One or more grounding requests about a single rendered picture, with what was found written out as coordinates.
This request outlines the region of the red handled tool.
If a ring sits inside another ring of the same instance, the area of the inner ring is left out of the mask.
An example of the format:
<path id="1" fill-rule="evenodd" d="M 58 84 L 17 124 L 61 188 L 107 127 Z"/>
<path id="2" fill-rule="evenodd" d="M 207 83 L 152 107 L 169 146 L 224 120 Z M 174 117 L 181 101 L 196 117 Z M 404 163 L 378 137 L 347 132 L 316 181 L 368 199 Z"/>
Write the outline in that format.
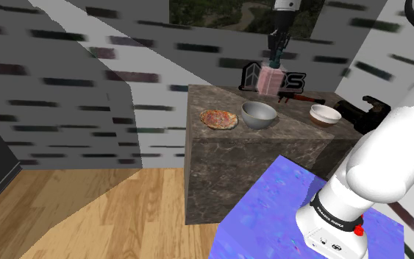
<path id="1" fill-rule="evenodd" d="M 304 102 L 314 102 L 317 104 L 325 104 L 326 100 L 325 99 L 314 99 L 311 97 L 307 97 L 307 96 L 303 96 L 301 94 L 296 94 L 296 93 L 291 93 L 291 92 L 278 92 L 278 97 L 279 97 L 279 103 L 284 99 L 285 103 L 288 103 L 288 101 L 290 99 L 294 99 L 294 100 L 299 100 L 299 101 L 304 101 Z"/>

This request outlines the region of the black appliance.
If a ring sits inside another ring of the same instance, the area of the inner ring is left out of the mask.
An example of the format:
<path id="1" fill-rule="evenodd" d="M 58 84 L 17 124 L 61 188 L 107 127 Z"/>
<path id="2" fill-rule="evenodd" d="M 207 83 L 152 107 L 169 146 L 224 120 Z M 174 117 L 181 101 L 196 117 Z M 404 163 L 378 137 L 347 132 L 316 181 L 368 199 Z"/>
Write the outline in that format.
<path id="1" fill-rule="evenodd" d="M 333 108 L 337 110 L 344 119 L 352 123 L 355 130 L 365 135 L 368 132 L 375 130 L 382 123 L 391 111 L 391 107 L 372 96 L 364 96 L 363 101 L 372 105 L 372 108 L 368 112 L 362 111 L 346 100 L 340 100 Z"/>

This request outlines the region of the blue purple robot stand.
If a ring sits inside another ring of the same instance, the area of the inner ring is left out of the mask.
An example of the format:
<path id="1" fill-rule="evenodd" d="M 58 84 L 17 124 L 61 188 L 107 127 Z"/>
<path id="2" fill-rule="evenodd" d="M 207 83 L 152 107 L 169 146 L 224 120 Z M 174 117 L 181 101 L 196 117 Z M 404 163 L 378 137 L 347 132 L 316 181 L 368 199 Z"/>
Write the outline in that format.
<path id="1" fill-rule="evenodd" d="M 325 184 L 279 156 L 218 225 L 208 259 L 326 259 L 296 225 L 296 211 Z"/>

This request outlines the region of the black logo sign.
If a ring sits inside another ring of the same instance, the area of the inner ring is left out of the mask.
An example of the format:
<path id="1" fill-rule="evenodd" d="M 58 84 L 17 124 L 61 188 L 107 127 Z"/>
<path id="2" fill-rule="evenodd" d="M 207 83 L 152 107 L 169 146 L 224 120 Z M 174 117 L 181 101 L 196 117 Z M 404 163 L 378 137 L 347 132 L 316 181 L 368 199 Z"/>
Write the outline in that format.
<path id="1" fill-rule="evenodd" d="M 242 68 L 241 83 L 238 87 L 241 91 L 258 92 L 257 82 L 261 69 L 260 64 L 258 62 L 250 62 Z M 302 93 L 306 76 L 305 73 L 291 72 L 286 69 L 279 92 Z"/>

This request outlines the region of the pink bottle with teal top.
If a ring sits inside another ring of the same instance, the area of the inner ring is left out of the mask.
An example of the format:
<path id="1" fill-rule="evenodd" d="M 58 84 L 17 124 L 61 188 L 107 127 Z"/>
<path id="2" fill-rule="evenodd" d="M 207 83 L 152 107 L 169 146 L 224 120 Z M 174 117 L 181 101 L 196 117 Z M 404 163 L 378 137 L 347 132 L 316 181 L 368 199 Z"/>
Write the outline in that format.
<path id="1" fill-rule="evenodd" d="M 276 96 L 282 85 L 286 69 L 279 65 L 278 68 L 270 67 L 269 60 L 262 60 L 260 74 L 257 82 L 257 90 L 260 95 Z"/>

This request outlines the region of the brown marble counter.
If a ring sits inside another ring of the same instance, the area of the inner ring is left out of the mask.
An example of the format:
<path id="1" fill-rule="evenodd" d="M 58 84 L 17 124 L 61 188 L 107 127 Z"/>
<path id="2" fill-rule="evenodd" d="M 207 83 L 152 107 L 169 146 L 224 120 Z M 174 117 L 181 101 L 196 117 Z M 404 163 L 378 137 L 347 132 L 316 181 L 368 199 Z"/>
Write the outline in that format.
<path id="1" fill-rule="evenodd" d="M 204 110 L 236 115 L 244 102 L 263 102 L 277 111 L 271 126 L 255 130 L 243 121 L 231 130 L 201 123 Z M 328 178 L 361 138 L 341 119 L 323 128 L 311 122 L 310 102 L 279 101 L 275 96 L 233 87 L 189 85 L 185 144 L 185 222 L 219 223 L 263 172 L 282 155 L 321 178 Z"/>

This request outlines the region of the white and brown bowl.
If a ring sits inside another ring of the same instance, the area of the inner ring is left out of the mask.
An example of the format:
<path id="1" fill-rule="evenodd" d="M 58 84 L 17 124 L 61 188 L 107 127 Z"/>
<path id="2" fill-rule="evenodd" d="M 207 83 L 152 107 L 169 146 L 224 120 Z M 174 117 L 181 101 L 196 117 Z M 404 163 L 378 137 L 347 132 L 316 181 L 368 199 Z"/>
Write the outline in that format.
<path id="1" fill-rule="evenodd" d="M 342 119 L 337 110 L 322 104 L 312 105 L 309 114 L 311 122 L 320 127 L 331 127 Z"/>

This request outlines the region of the grey bowl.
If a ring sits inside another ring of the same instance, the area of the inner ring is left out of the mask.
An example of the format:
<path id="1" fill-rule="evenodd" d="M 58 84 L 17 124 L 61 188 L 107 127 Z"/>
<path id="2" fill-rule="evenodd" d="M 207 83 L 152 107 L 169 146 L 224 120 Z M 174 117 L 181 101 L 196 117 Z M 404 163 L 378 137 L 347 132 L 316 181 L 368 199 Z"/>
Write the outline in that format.
<path id="1" fill-rule="evenodd" d="M 262 102 L 244 102 L 241 106 L 241 116 L 247 127 L 261 130 L 274 121 L 277 112 L 273 107 Z"/>

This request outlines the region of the round pizza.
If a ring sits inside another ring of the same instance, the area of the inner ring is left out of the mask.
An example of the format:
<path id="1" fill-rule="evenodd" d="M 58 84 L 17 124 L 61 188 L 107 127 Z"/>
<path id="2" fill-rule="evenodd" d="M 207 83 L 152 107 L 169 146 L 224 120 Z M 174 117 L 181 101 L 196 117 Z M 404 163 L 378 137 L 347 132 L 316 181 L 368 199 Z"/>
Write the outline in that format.
<path id="1" fill-rule="evenodd" d="M 232 130 L 239 122 L 236 114 L 224 110 L 205 110 L 199 118 L 212 130 Z"/>

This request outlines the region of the green landscape wall picture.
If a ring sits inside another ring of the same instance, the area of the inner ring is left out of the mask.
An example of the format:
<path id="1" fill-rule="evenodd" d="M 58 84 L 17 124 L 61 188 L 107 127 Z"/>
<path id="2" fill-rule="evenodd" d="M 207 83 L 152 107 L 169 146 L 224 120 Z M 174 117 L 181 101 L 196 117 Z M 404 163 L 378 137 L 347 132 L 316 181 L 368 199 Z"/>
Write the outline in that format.
<path id="1" fill-rule="evenodd" d="M 169 22 L 185 26 L 269 34 L 275 0 L 169 0 Z M 301 0 L 290 35 L 309 38 L 325 0 Z"/>

